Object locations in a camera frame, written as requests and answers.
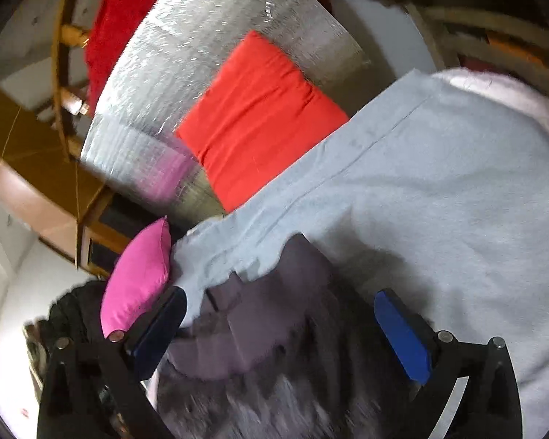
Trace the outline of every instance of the screw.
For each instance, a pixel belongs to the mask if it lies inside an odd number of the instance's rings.
[[[454,336],[451,335],[447,330],[441,330],[437,334],[437,338],[444,343],[451,343],[454,340]]]
[[[121,342],[124,339],[124,330],[114,330],[111,334],[108,335],[108,340],[112,343]]]
[[[507,345],[502,337],[494,337],[492,339],[492,343],[496,346],[496,348],[504,348]]]
[[[71,340],[69,340],[69,337],[61,337],[61,338],[57,338],[57,341],[55,342],[55,346],[59,350],[64,350],[69,346],[70,343],[71,343]]]

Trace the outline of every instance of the light blue blanket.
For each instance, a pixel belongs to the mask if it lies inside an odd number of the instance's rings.
[[[524,436],[545,434],[549,137],[534,120],[408,74],[244,206],[176,243],[186,320],[206,287],[233,270],[264,274],[296,232],[362,295],[393,287],[435,330],[467,342],[504,337]]]

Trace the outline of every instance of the silver reflective insulation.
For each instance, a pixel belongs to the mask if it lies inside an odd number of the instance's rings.
[[[194,224],[221,213],[203,171],[173,132],[252,29],[349,115],[372,98],[369,61],[316,0],[158,0],[107,81],[83,164],[173,219]],[[182,180],[163,176],[183,163]]]

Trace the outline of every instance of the blue foam pad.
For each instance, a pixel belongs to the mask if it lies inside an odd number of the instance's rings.
[[[132,352],[133,372],[138,381],[152,376],[187,312],[187,296],[183,289],[174,286],[170,289],[170,297]]]
[[[384,292],[374,297],[374,316],[411,380],[427,383],[431,355]]]

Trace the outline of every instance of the pink pillow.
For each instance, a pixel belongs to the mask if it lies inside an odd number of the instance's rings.
[[[104,337],[114,330],[127,331],[152,307],[168,280],[170,251],[167,218],[144,228],[126,246],[102,299]]]

